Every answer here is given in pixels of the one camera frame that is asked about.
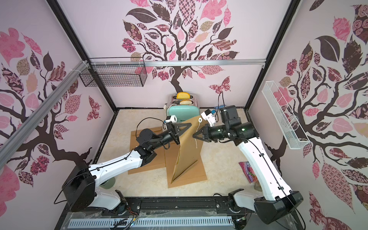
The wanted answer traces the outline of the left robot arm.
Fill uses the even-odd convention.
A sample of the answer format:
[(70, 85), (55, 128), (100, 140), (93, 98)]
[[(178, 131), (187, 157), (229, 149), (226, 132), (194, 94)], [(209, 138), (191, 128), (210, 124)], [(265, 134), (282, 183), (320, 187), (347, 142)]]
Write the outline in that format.
[(129, 153), (104, 163), (82, 163), (75, 166), (62, 186), (70, 211), (80, 212), (97, 208), (113, 214), (125, 212), (127, 201), (122, 193), (119, 190), (100, 191), (100, 185), (124, 172), (149, 164), (157, 155), (156, 149), (167, 147), (171, 142), (179, 145), (180, 136), (190, 127), (191, 123), (168, 122), (167, 130), (160, 134), (146, 128), (136, 138), (138, 146)]

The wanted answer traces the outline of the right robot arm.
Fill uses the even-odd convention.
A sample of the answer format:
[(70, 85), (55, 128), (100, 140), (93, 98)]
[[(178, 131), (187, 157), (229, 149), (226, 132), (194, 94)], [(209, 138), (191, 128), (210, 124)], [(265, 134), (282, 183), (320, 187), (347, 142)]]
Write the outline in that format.
[(233, 142), (246, 157), (262, 189), (262, 195), (251, 195), (244, 190), (237, 190), (232, 198), (236, 207), (256, 213), (265, 224), (297, 211), (303, 197), (294, 191), (279, 174), (262, 140), (251, 122), (243, 123), (235, 106), (225, 106), (219, 111), (222, 125), (215, 124), (216, 118), (211, 110), (201, 113), (207, 123), (199, 129), (193, 138), (204, 142)]

